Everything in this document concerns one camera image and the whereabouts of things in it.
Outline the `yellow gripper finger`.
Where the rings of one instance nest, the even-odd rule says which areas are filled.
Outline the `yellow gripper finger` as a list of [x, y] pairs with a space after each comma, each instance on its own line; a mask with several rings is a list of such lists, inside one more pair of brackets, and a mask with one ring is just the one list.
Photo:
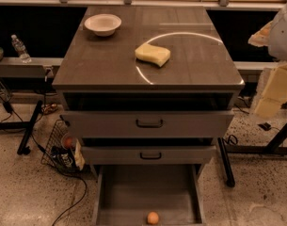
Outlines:
[[287, 63], [272, 69], [256, 104], [254, 114], [262, 119], [274, 117], [287, 102]]
[[271, 24], [272, 24], [271, 22], [267, 23], [255, 34], [251, 35], [250, 38], [248, 39], [248, 43], [256, 47], [268, 46]]

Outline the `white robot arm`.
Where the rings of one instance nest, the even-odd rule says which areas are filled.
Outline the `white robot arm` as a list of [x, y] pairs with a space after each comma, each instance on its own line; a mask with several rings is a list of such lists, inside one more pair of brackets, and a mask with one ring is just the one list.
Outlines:
[[287, 102], [287, 3], [274, 19], [253, 34], [248, 43], [256, 47], [268, 47], [270, 56], [279, 65], [270, 71], [253, 113], [260, 118], [274, 117]]

